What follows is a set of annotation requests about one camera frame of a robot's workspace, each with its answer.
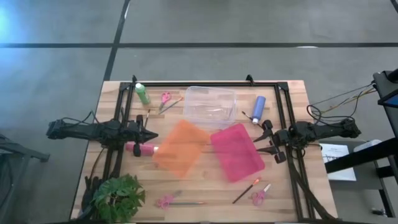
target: concrete floor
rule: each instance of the concrete floor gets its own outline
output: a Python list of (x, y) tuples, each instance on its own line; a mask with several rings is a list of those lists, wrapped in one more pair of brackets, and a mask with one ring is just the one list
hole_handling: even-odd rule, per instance
[[(111, 43), (124, 0), (0, 1), (0, 43)], [(133, 0), (121, 42), (397, 42), (388, 0)], [(49, 121), (95, 110), (111, 49), (0, 49), (0, 132), (38, 151), (10, 223), (68, 219), (86, 141), (52, 141)], [(119, 49), (111, 80), (305, 80), (310, 102), (370, 83), (398, 67), (398, 48)], [(341, 99), (324, 103), (323, 108)], [(359, 101), (361, 139), (393, 137), (377, 95)], [(350, 114), (347, 105), (333, 114)], [(392, 200), (398, 187), (386, 180)], [(333, 191), (340, 218), (394, 223), (369, 214), (377, 192)]]

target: white paper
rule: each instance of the white paper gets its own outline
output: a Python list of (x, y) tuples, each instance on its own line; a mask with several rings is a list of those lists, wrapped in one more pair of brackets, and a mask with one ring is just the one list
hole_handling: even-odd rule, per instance
[[(320, 144), (322, 146), (322, 157), (323, 162), (330, 162), (341, 156), (348, 155), (348, 147), (345, 145), (335, 144)], [(328, 174), (329, 180), (350, 180), (356, 181), (355, 173), (353, 168), (333, 172)]]

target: green plant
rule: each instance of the green plant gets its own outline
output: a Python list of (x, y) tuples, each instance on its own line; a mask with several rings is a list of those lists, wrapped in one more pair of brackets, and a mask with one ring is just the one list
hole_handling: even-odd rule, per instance
[(141, 203), (145, 203), (145, 190), (137, 180), (127, 174), (112, 178), (101, 184), (93, 197), (99, 216), (107, 222), (128, 222), (138, 212)]

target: clear plastic container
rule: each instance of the clear plastic container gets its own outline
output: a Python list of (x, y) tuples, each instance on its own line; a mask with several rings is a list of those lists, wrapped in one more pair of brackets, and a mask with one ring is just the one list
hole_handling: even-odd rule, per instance
[(191, 86), (185, 93), (183, 113), (197, 126), (225, 129), (235, 122), (236, 94), (228, 89)]

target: pink bottle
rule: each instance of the pink bottle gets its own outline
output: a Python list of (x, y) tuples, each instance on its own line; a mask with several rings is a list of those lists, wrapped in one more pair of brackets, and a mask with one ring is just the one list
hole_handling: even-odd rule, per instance
[[(126, 150), (132, 152), (135, 144), (136, 143), (133, 141), (127, 142)], [(140, 144), (139, 148), (141, 150), (141, 156), (152, 156), (159, 147), (155, 147), (153, 144)]]

